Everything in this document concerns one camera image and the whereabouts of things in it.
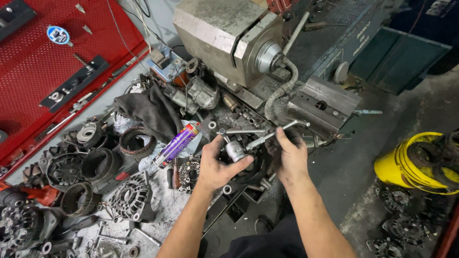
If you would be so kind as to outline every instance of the workbench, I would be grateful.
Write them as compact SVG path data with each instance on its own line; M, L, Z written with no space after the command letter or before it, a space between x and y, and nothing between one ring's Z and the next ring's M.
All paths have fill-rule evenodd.
M295 87L287 95L275 101L273 105L274 114L282 114L285 111L286 103L294 96L303 83L312 74L326 78L327 73L335 65L337 60L348 61L351 63L355 56L361 51L362 48L368 43L369 40L376 34L380 28L382 20L386 17L388 8L383 9L382 1L365 1L365 0L341 0L333 4L328 4L327 12L324 19L330 23L345 23L349 26L335 26L326 27L321 30L301 32L293 44L287 57L297 66L299 71L299 80ZM312 7L307 1L301 1L294 7L294 11L303 14L304 10L310 10ZM296 22L300 17L297 15L296 21L291 21L290 28L294 28ZM364 41L361 42L361 36L364 35ZM146 59L141 61L145 67ZM85 109L79 116L77 116L68 126L63 128L60 134L53 140L48 142L42 150L38 151L29 162L25 163L14 174L7 178L7 182L11 184L18 184L22 181L22 171L30 163L37 162L41 157L44 150L50 146L56 146L60 141L60 136L69 130L79 129L87 119L102 114L102 110L107 110L113 98L122 95L126 87L130 85L131 81L138 78L139 73L146 73L146 70L139 64L136 64L131 70L126 73L118 82L115 83L103 96L101 96L95 103ZM266 101L268 97L281 85L270 76L264 76L257 85L249 90ZM263 114L263 107L258 108L259 113ZM240 126L243 129L252 129L244 118L234 119L230 116L229 109L220 102L217 107L210 111L210 113L230 127ZM270 125L264 124L262 128L269 128ZM156 172L151 177L151 185L153 189L152 207L157 211L156 219L149 223L143 224L142 230L150 234L152 237L163 242L172 228L174 222L179 216L181 210L185 206L189 195L184 192L172 191L168 189L166 173L164 170ZM99 211L96 215L102 218L109 218L105 211ZM125 235L125 229L129 227L128 221L114 223L107 222L107 226L103 230L103 234L110 236L122 237ZM83 236L81 247L76 251L77 257L85 257L84 247L89 240L94 240L97 235L97 226L92 226L83 229L78 233L78 236ZM96 253L92 257L101 258L115 258L127 257L128 250L133 246L139 246L139 258L150 258L155 256L159 248L148 241L147 238L140 235L138 232L131 234L131 243L127 246L113 243L107 240L101 240L99 247L104 249L104 254L113 251L116 255L97 256Z

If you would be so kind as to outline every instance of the left hand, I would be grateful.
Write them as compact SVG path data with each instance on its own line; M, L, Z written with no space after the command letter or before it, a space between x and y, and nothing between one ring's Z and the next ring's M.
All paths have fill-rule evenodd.
M220 148L224 139L221 135L217 135L215 139L202 148L201 170L199 172L198 182L196 187L202 187L208 191L226 185L231 178L237 173L246 169L252 162L252 156L245 156L236 163L229 166L217 160L220 153Z

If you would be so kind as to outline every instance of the red tool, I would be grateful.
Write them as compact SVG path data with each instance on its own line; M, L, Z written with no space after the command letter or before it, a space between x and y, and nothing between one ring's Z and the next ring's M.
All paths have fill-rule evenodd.
M0 206L19 207L28 199L35 199L43 206L52 207L59 199L61 191L46 185L42 189L13 186L0 181Z

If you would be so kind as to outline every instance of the right hand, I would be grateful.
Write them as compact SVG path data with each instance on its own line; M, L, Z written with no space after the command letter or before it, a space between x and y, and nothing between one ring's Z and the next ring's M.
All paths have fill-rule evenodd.
M276 129L276 138L282 147L282 166L277 171L277 177L284 187L292 188L302 185L304 180L310 180L308 173L308 148L301 139L299 148L285 135L282 127Z

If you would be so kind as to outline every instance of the red pegboard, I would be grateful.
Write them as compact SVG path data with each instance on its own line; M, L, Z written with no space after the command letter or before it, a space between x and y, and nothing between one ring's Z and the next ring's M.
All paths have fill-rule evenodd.
M0 0L0 8L8 2ZM51 122L69 115L66 110L71 103L61 112L51 114L46 107L39 107L39 102L83 67L73 53L86 61L101 55L111 65L106 76L100 76L105 79L94 80L74 99L97 88L93 84L101 85L113 69L132 58L118 34L106 0L25 2L37 16L0 42L0 129L8 134L0 144L0 165L7 165L20 151L34 149L34 145L25 149L24 142ZM109 2L127 46L138 54L140 46L145 46L142 35L118 3ZM80 4L85 13L80 12L76 4ZM65 28L74 47L52 43L46 36L48 25ZM90 28L92 35L83 29L84 25Z

